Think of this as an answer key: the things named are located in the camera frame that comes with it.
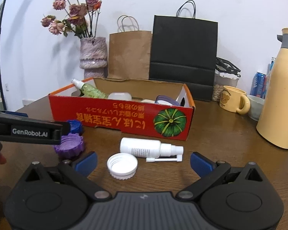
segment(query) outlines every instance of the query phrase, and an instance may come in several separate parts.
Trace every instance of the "purple lid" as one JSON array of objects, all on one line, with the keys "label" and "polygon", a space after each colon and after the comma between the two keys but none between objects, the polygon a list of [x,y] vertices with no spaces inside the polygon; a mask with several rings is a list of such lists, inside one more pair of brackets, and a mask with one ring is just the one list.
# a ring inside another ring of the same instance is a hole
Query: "purple lid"
[{"label": "purple lid", "polygon": [[53,146],[60,158],[70,159],[78,156],[84,150],[83,137],[79,134],[69,133],[61,137],[61,144]]},{"label": "purple lid", "polygon": [[166,102],[168,102],[172,105],[175,105],[175,106],[180,106],[180,104],[176,100],[174,100],[174,99],[172,99],[166,95],[157,96],[155,103],[158,104],[158,101],[160,101],[160,100],[166,101]]}]

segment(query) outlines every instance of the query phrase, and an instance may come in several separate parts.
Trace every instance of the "pink knitted vase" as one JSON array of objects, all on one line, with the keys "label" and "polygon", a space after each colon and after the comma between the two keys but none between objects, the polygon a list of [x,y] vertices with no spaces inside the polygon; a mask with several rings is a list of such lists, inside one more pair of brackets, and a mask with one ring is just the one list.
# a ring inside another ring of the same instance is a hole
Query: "pink knitted vase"
[{"label": "pink knitted vase", "polygon": [[103,78],[108,65],[106,38],[82,38],[80,43],[80,68],[84,69],[84,78]]}]

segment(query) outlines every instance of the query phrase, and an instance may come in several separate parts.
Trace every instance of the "red cardboard box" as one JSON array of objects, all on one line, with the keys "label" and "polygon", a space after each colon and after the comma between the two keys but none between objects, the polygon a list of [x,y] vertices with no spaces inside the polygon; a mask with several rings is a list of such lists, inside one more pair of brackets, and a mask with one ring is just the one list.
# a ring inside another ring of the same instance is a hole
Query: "red cardboard box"
[{"label": "red cardboard box", "polygon": [[[117,129],[124,133],[186,140],[195,104],[186,84],[153,80],[83,80],[106,94],[127,92],[133,101],[95,99],[79,96],[70,84],[49,94],[52,115],[56,121],[77,119],[85,126]],[[141,103],[166,95],[183,106]]]}]

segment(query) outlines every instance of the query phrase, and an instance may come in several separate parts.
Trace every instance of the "white wall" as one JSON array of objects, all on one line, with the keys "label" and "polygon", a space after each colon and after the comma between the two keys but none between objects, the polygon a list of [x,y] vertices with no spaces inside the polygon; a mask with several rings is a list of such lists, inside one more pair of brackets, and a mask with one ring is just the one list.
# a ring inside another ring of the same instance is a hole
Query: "white wall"
[{"label": "white wall", "polygon": [[[97,36],[117,32],[120,15],[135,17],[140,28],[152,30],[154,15],[174,16],[186,0],[102,0]],[[53,0],[7,0],[1,43],[2,82],[8,109],[22,107],[22,99],[39,99],[73,77],[83,77],[79,66],[79,39],[55,36],[42,28],[43,14],[52,9]],[[288,27],[288,0],[195,0],[197,18],[219,23],[219,57],[241,69],[238,87],[250,91],[257,71],[266,72],[280,42],[276,35]]]}]

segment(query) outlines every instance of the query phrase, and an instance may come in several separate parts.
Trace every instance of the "bear print on mug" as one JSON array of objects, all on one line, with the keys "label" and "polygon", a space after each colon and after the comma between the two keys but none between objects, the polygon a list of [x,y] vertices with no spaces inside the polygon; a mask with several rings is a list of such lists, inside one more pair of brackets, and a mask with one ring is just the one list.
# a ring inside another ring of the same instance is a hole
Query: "bear print on mug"
[{"label": "bear print on mug", "polygon": [[220,100],[220,105],[221,106],[225,106],[225,104],[227,103],[227,101],[230,99],[230,92],[228,90],[224,90],[222,92],[222,96],[221,96],[221,100]]}]

